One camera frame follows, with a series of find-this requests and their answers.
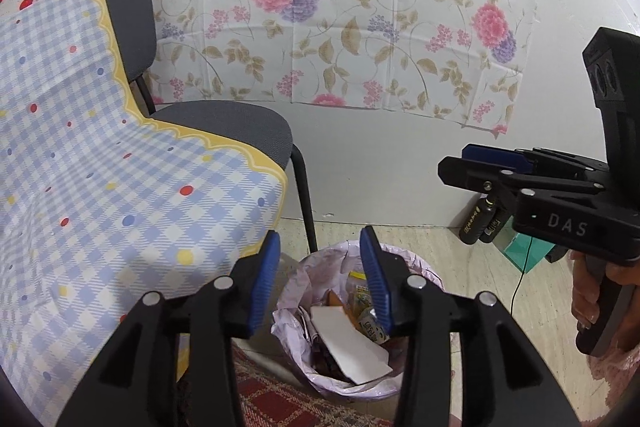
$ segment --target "chair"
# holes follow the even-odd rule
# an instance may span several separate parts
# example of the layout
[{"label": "chair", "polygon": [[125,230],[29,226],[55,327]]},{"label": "chair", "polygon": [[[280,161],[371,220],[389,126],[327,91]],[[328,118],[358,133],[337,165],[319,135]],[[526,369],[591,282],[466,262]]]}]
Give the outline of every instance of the chair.
[{"label": "chair", "polygon": [[156,54],[151,0],[107,0],[107,6],[125,73],[129,82],[138,86],[149,116],[246,143],[282,169],[291,159],[309,252],[318,250],[305,161],[293,143],[287,121],[274,110],[232,100],[177,102],[157,110],[142,77]]}]

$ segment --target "screw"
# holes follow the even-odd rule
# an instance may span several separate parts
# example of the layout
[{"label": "screw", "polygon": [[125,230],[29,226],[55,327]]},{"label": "screw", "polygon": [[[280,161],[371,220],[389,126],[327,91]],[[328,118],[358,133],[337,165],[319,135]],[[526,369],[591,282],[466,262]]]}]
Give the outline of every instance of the screw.
[{"label": "screw", "polygon": [[231,279],[228,275],[223,275],[222,277],[218,277],[213,281],[213,287],[216,290],[228,290],[231,286],[234,285],[234,280]]},{"label": "screw", "polygon": [[480,302],[485,306],[494,306],[494,304],[498,301],[497,297],[491,292],[482,292],[480,294]]},{"label": "screw", "polygon": [[160,302],[160,294],[158,292],[149,292],[142,296],[142,303],[145,306],[155,306],[158,302]]},{"label": "screw", "polygon": [[425,279],[422,275],[416,275],[414,273],[406,278],[406,283],[411,286],[411,288],[421,290],[422,288],[427,286],[427,279]]}]

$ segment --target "floral curtain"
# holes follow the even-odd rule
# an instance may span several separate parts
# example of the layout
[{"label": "floral curtain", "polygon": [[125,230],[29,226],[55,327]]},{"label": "floral curtain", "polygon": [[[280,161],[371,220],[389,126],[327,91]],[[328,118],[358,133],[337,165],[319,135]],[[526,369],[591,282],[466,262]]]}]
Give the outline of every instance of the floral curtain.
[{"label": "floral curtain", "polygon": [[384,108],[504,133],[536,0],[153,0],[156,102]]}]

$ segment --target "white wall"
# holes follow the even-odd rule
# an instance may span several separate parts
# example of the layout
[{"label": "white wall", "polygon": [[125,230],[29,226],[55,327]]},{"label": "white wall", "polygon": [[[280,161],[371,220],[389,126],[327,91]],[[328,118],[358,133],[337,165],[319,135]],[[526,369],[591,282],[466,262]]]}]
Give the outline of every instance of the white wall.
[{"label": "white wall", "polygon": [[[290,123],[306,160],[318,221],[450,226],[469,192],[445,187],[436,166],[470,142],[534,146],[604,159],[600,113],[582,50],[599,26],[639,33],[633,0],[538,0],[540,23],[509,132],[384,110],[265,103]],[[300,217],[292,172],[284,217]]]}]

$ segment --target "green box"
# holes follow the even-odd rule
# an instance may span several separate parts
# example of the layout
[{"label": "green box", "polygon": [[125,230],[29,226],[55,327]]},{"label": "green box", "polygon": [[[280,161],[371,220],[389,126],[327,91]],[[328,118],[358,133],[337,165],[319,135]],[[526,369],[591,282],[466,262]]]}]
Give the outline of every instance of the green box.
[{"label": "green box", "polygon": [[[495,236],[494,245],[504,256],[509,259],[521,272],[528,273],[536,264],[542,261],[547,253],[555,246],[553,243],[536,239],[530,235],[518,233],[511,228],[509,219],[498,235]],[[524,266],[529,250],[527,266]]]}]

